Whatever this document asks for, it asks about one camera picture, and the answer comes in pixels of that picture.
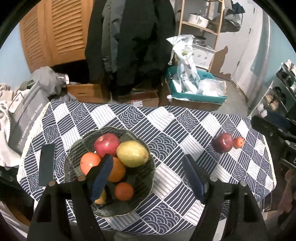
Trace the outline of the person right hand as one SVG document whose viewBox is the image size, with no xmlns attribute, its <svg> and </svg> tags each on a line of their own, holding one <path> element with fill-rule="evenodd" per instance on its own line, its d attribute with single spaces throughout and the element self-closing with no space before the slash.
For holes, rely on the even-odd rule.
<svg viewBox="0 0 296 241">
<path fill-rule="evenodd" d="M 285 180 L 287 185 L 282 195 L 282 199 L 278 205 L 278 212 L 282 214 L 284 212 L 289 213 L 292 209 L 292 201 L 295 200 L 295 192 L 292 191 L 291 183 L 292 178 L 295 176 L 295 170 L 289 169 L 285 174 Z"/>
</svg>

